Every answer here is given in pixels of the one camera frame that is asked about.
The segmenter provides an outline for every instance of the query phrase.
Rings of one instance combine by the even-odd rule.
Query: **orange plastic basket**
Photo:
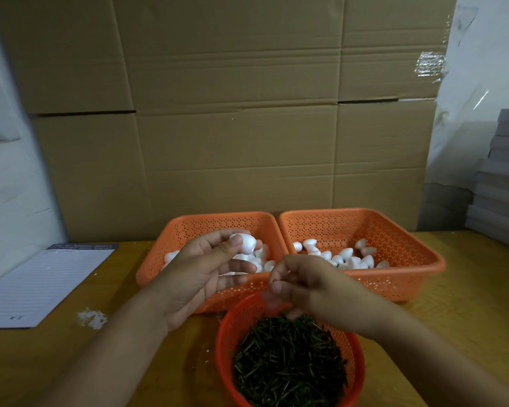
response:
[[[136,281],[145,286],[162,270],[164,255],[181,249],[187,241],[223,228],[244,228],[270,247],[271,260],[279,261],[287,254],[283,236],[275,218],[264,212],[184,215],[171,220],[156,239],[140,266]],[[247,275],[247,283],[214,294],[196,313],[214,313],[228,310],[246,294],[263,289],[268,284],[268,272]]]
[[[236,390],[232,379],[232,357],[236,347],[245,335],[249,332],[252,325],[257,323],[256,318],[261,318],[264,314],[268,317],[278,315],[287,305],[280,308],[268,309],[262,299],[262,293],[257,292],[245,297],[236,304],[224,317],[217,335],[217,368],[223,379],[224,385],[234,401],[240,407],[250,407],[251,404]],[[364,385],[364,354],[362,347],[356,335],[346,333],[340,330],[328,327],[332,337],[341,349],[341,355],[348,360],[346,371],[349,387],[344,387],[345,396],[338,404],[339,407],[351,407],[355,405],[362,393]]]
[[[317,239],[319,250],[332,254],[367,239],[368,246],[377,247],[375,264],[388,260],[391,267],[344,273],[392,301],[414,299],[428,275],[445,269],[440,254],[391,219],[367,208],[287,211],[279,216],[279,226],[291,254],[296,253],[294,241],[309,238]]]

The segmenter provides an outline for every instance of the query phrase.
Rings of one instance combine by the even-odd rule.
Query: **hand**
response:
[[[163,306],[172,331],[183,324],[205,300],[217,291],[247,282],[245,275],[219,276],[228,272],[255,273],[256,266],[248,261],[235,260],[243,244],[239,235],[250,234],[241,228],[219,230],[189,241],[177,256],[145,288]],[[256,250],[262,247],[258,240]]]
[[[332,327],[373,340],[393,309],[398,308],[316,256],[285,256],[273,268],[269,283],[267,300],[294,305],[289,318],[305,311]]]

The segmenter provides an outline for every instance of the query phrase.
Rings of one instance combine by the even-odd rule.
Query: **red round basket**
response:
[[[262,293],[256,292],[245,297],[228,311],[221,323],[217,335],[217,368],[223,379],[224,385],[237,405],[251,407],[251,404],[236,390],[232,379],[232,354],[235,353],[238,343],[256,324],[255,317],[273,317],[286,309],[287,305],[280,308],[269,309],[262,299]],[[338,407],[352,407],[358,402],[362,386],[364,385],[364,354],[360,342],[355,334],[346,333],[326,326],[332,337],[341,349],[341,355],[348,360],[346,370],[349,387],[345,387],[345,396],[341,399]]]

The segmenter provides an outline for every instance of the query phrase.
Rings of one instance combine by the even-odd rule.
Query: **lined paper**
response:
[[[36,327],[118,244],[55,244],[0,278],[0,328]]]

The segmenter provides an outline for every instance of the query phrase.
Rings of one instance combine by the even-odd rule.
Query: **cardboard box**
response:
[[[37,118],[33,126],[71,241],[155,237],[134,115]]]
[[[434,100],[365,101],[434,98],[454,1],[0,0],[0,33],[61,115],[34,128],[73,241],[332,207],[415,230]]]
[[[437,95],[456,0],[346,0],[339,100]]]
[[[0,35],[30,113],[433,98],[454,4],[0,0]]]
[[[374,208],[414,230],[434,110],[431,100],[33,125],[74,241],[154,238],[183,214],[332,207]]]
[[[0,0],[0,37],[27,112],[133,109],[112,0]]]

